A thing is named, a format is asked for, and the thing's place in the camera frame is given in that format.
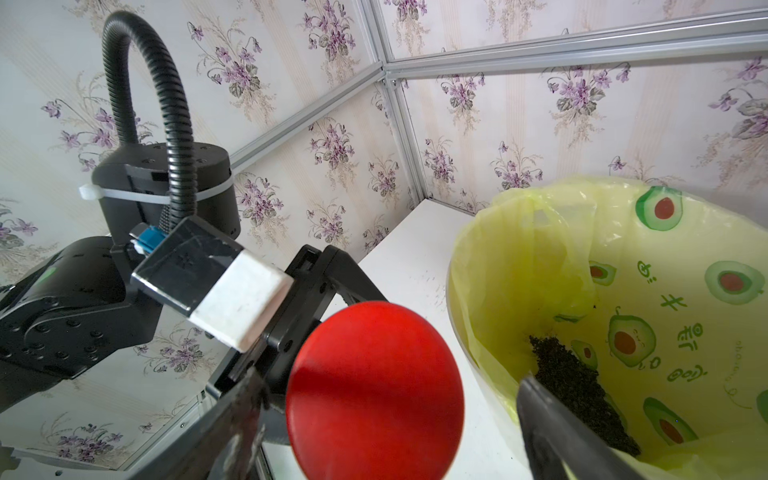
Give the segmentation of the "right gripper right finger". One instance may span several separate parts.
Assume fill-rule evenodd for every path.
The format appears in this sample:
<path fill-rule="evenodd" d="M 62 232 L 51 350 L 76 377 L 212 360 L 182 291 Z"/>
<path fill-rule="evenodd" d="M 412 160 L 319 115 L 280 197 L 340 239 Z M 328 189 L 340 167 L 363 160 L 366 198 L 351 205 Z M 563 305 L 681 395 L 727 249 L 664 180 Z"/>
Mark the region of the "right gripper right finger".
<path fill-rule="evenodd" d="M 641 477 L 535 378 L 521 381 L 516 407 L 533 478 Z"/>

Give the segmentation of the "green avocado print bag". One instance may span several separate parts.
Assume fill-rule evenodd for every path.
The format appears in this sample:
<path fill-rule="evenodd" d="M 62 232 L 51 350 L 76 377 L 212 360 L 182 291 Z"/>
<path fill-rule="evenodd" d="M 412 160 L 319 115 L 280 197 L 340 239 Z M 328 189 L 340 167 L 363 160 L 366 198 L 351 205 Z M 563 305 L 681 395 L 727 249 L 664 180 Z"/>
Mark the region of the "green avocado print bag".
<path fill-rule="evenodd" d="M 497 195 L 457 237 L 458 341 L 513 454 L 516 396 L 556 338 L 598 376 L 648 479 L 767 475 L 767 231 L 619 177 Z"/>

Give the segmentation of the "dark tea leaves pile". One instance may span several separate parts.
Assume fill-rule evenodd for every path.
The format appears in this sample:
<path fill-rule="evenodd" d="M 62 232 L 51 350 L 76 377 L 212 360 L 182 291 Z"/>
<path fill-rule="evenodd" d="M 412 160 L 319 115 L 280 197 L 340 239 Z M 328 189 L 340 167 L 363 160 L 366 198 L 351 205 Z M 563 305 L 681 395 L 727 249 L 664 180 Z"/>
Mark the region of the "dark tea leaves pile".
<path fill-rule="evenodd" d="M 529 337 L 536 357 L 535 379 L 609 447 L 633 457 L 641 454 L 618 410 L 607 401 L 598 373 L 567 350 L 556 337 Z"/>

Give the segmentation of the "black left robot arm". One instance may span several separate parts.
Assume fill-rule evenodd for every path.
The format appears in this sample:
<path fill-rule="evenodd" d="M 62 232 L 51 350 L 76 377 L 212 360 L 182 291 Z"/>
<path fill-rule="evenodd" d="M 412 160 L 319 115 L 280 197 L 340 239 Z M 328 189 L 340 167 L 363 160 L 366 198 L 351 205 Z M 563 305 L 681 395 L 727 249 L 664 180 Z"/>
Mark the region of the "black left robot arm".
<path fill-rule="evenodd" d="M 119 146 L 92 174 L 109 232 L 78 240 L 1 290 L 1 406 L 84 374 L 155 335 L 172 309 L 229 351 L 207 392 L 247 375 L 283 396 L 298 351 L 335 296 L 382 294 L 351 256 L 302 247 L 286 270 L 237 242 L 227 152 L 193 137 L 185 91 L 157 32 L 127 11 L 102 52 Z"/>

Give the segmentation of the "aluminium frame bars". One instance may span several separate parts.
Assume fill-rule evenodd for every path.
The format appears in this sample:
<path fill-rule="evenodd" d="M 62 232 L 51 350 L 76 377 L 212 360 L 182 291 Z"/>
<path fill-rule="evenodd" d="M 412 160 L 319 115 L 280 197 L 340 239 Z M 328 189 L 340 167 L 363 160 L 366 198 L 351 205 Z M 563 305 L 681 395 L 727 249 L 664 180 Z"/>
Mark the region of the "aluminium frame bars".
<path fill-rule="evenodd" d="M 763 1 L 142 1 L 241 241 L 371 252 L 422 201 L 473 214 L 576 174 L 767 220 Z"/>

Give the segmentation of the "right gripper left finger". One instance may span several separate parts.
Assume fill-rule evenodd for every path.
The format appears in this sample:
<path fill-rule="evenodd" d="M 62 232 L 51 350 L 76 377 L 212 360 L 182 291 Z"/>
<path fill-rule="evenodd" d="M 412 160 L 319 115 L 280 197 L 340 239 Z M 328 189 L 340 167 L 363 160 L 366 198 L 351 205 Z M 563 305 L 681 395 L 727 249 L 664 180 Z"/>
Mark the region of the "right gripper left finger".
<path fill-rule="evenodd" d="M 132 479 L 261 479 L 258 459 L 266 400 L 261 376 L 250 368 L 235 387 L 172 445 L 133 472 Z"/>

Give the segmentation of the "white plastic trash bin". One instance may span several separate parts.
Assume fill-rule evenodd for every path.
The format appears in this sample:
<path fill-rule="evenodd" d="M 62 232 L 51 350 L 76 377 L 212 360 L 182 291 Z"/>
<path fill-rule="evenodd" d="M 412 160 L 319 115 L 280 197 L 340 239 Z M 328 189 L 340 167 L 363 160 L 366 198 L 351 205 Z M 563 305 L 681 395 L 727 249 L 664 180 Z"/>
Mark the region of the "white plastic trash bin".
<path fill-rule="evenodd" d="M 464 383 L 465 421 L 458 465 L 452 470 L 472 479 L 529 479 L 531 477 L 519 425 L 485 382 L 465 345 L 466 328 L 455 299 L 454 287 L 446 282 L 446 311 L 452 329 L 451 349 Z"/>

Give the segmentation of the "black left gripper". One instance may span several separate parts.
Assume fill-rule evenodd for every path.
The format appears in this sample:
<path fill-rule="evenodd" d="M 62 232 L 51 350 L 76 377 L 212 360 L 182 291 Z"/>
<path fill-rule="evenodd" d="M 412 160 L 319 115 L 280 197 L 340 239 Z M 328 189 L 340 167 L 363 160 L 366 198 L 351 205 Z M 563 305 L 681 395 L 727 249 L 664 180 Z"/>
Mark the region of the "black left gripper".
<path fill-rule="evenodd" d="M 230 350 L 209 379 L 205 393 L 212 399 L 223 397 L 253 367 L 264 381 L 267 405 L 283 411 L 293 363 L 336 293 L 348 306 L 387 301 L 358 263 L 334 246 L 303 246 L 286 273 L 293 284 L 256 344 L 244 353 Z"/>

